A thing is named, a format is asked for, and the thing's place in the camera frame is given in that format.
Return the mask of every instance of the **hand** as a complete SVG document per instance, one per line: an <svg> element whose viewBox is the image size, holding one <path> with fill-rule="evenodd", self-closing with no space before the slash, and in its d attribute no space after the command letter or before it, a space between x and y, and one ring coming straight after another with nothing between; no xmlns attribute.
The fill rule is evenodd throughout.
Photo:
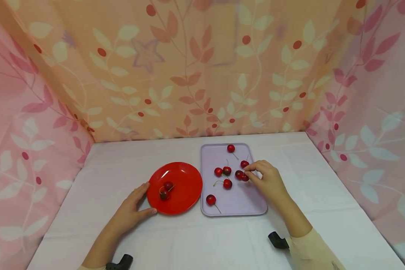
<svg viewBox="0 0 405 270"><path fill-rule="evenodd" d="M246 166L243 170L262 196L272 202L275 207L281 205L285 199L290 199L279 171L267 161L258 160ZM251 173L251 171L259 171L262 174L262 178L260 179Z"/></svg>
<svg viewBox="0 0 405 270"><path fill-rule="evenodd" d="M137 203L146 193L149 186L150 183L144 183L129 194L106 225L110 230L121 235L133 228L138 222L157 213L155 208L148 208L142 211L137 210Z"/></svg>

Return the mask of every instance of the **forearm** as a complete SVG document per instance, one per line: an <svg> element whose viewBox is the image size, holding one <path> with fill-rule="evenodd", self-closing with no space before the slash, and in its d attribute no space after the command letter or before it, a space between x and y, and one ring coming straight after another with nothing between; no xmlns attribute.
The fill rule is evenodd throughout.
<svg viewBox="0 0 405 270"><path fill-rule="evenodd" d="M86 268L104 267L111 262L119 239L120 234L107 224L95 240L82 265Z"/></svg>
<svg viewBox="0 0 405 270"><path fill-rule="evenodd" d="M277 204L275 207L279 210L290 236L299 238L307 235L312 230L312 225L296 202L290 196L286 196L281 202L281 204Z"/></svg>

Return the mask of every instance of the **sleeve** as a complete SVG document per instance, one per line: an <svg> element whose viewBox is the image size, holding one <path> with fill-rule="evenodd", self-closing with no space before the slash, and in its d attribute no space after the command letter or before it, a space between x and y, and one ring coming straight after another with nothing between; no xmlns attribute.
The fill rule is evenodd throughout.
<svg viewBox="0 0 405 270"><path fill-rule="evenodd" d="M77 270L105 270L106 267L101 267L101 268L87 268L87 267L83 267L82 265L77 269Z"/></svg>
<svg viewBox="0 0 405 270"><path fill-rule="evenodd" d="M303 237L289 236L286 241L294 264L299 270L345 270L314 228Z"/></svg>

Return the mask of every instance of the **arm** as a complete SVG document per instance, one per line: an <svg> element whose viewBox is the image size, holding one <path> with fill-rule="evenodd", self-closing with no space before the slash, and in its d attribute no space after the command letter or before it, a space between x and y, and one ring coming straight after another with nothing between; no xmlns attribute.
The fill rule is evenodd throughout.
<svg viewBox="0 0 405 270"><path fill-rule="evenodd" d="M291 199L277 168L265 160L259 160L244 168L245 174L268 202L279 210L290 237L286 240L291 257L300 270L344 270L344 266L311 223ZM252 171L262 174L260 179Z"/></svg>
<svg viewBox="0 0 405 270"><path fill-rule="evenodd" d="M149 183L142 184L132 191L123 201L122 205L95 240L82 263L82 269L84 269L84 267L88 269L105 267L108 262L111 262L119 239L123 233L133 228L138 222L157 213L157 210L154 208L142 211L137 210L137 203L148 188Z"/></svg>

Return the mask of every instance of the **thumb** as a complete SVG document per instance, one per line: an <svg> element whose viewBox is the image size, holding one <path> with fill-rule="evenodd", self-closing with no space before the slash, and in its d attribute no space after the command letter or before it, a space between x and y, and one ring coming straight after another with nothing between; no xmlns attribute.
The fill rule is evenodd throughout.
<svg viewBox="0 0 405 270"><path fill-rule="evenodd" d="M260 184L261 179L258 176L254 175L251 171L244 171L244 174L247 175L254 184L256 185Z"/></svg>
<svg viewBox="0 0 405 270"><path fill-rule="evenodd" d="M138 212L138 217L140 221L143 221L144 219L148 219L149 217L155 215L158 211L156 208L147 208L145 210L139 211Z"/></svg>

